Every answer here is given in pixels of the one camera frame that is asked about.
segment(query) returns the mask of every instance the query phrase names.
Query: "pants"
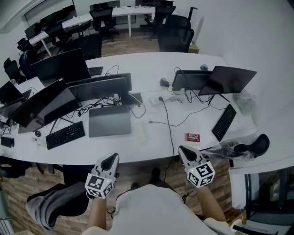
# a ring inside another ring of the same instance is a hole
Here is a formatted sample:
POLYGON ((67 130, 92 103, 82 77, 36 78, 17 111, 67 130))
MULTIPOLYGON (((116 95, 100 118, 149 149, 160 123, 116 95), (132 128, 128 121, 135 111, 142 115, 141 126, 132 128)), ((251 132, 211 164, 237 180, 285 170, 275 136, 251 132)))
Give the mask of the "pants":
MULTIPOLYGON (((168 189, 170 189, 170 190, 173 190, 174 192, 175 192, 175 190, 168 184, 168 183, 166 183, 166 182, 164 182, 164 181, 162 181, 162 180, 158 180, 158 181, 156 181, 156 182, 150 182, 149 183, 150 185, 154 185, 154 186, 156 186, 156 187, 160 187, 160 188, 168 188, 168 189)), ((128 192, 128 191, 133 191, 133 190, 135 190, 135 189, 138 189, 139 187, 136 187, 135 185, 134 185, 134 183, 132 184, 132 186, 131 186, 131 188, 129 189, 129 190, 127 190, 126 192, 128 192)), ((116 200, 121 196, 121 195, 123 195, 124 193, 126 193, 126 192, 123 192, 123 193, 121 193, 120 195, 118 195, 118 197, 116 198, 116 200)))

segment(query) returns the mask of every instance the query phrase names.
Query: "plastic bag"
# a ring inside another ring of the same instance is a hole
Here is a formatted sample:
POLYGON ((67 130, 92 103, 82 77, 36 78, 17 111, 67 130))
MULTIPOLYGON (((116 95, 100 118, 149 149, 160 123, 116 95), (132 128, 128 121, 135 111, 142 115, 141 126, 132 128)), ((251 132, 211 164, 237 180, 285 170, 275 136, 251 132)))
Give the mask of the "plastic bag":
POLYGON ((254 160, 253 154, 249 151, 238 153, 234 151, 234 148, 239 144, 250 145, 256 141, 257 138, 258 135, 254 133, 248 136, 223 141, 210 149, 202 150, 200 152, 205 158, 208 158, 214 164, 218 164, 222 159, 250 161, 254 160))
POLYGON ((241 93, 233 94, 234 101, 237 103, 240 112, 244 116, 253 114, 256 110, 256 96, 251 95, 246 90, 241 93))

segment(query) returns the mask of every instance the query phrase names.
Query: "desk leg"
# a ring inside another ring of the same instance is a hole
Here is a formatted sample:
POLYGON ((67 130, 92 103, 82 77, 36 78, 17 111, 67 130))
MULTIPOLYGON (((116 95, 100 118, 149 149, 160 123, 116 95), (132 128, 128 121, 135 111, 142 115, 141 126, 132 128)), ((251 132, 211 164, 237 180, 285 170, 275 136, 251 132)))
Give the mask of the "desk leg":
POLYGON ((51 56, 52 54, 51 54, 51 52, 49 51, 48 47, 46 46, 45 41, 44 41, 44 40, 41 40, 41 41, 42 41, 43 46, 45 47, 46 51, 48 52, 49 56, 51 56))
POLYGON ((132 32, 131 32, 131 29, 130 29, 130 15, 128 15, 128 25, 129 25, 129 37, 131 37, 132 32))

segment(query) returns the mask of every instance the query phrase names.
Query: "white shirt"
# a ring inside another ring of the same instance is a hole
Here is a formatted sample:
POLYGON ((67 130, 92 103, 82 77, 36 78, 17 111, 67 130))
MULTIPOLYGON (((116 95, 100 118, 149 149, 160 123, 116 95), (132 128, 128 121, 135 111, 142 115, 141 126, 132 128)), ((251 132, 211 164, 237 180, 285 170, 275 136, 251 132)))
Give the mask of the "white shirt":
POLYGON ((124 193, 118 198, 112 228, 98 227, 83 235, 232 235, 226 222, 212 218, 202 222, 167 188, 146 185, 124 193))

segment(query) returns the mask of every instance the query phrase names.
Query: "shoe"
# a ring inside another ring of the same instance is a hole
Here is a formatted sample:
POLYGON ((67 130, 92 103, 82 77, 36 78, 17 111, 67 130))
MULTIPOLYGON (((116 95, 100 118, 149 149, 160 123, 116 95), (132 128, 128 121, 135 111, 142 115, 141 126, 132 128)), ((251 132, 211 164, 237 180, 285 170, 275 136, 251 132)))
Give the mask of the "shoe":
POLYGON ((155 184, 156 182, 160 181, 160 169, 159 168, 154 168, 151 172, 151 184, 155 184))
POLYGON ((138 189, 140 187, 140 184, 138 182, 134 182, 132 183, 132 185, 130 186, 130 189, 131 190, 134 190, 134 189, 138 189))

